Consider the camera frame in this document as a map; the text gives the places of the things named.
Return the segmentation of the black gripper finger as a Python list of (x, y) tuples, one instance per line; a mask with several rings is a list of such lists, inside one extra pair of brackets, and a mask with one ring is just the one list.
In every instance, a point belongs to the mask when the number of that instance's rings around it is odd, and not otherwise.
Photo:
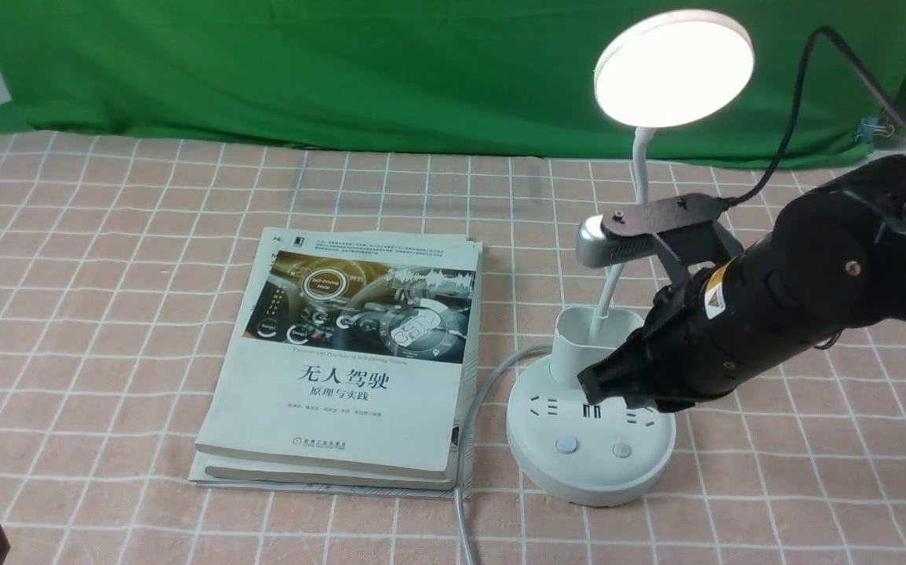
[(640, 334), (632, 334), (613, 353), (582, 369), (577, 378), (592, 405), (618, 398), (626, 406), (649, 406), (660, 393), (651, 369), (646, 340)]

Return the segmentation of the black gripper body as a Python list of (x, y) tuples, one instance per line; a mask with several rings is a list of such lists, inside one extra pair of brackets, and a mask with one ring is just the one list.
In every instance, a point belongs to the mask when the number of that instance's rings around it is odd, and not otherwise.
[(663, 412), (715, 401), (837, 330), (787, 290), (762, 239), (654, 305), (640, 333), (640, 389)]

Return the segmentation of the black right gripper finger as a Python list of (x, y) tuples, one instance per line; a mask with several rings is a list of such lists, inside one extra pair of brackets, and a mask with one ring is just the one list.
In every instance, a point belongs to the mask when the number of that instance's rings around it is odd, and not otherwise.
[(625, 404), (626, 408), (631, 410), (647, 410), (655, 414), (668, 414), (669, 412), (663, 401), (642, 396), (626, 396)]

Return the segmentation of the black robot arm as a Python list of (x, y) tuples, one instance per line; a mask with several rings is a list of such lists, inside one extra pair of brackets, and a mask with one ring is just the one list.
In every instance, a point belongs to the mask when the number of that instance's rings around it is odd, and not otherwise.
[(906, 321), (906, 156), (886, 156), (790, 201), (748, 247), (693, 193), (592, 216), (589, 268), (658, 257), (669, 283), (617, 350), (581, 370), (590, 404), (674, 414), (729, 395), (844, 330)]

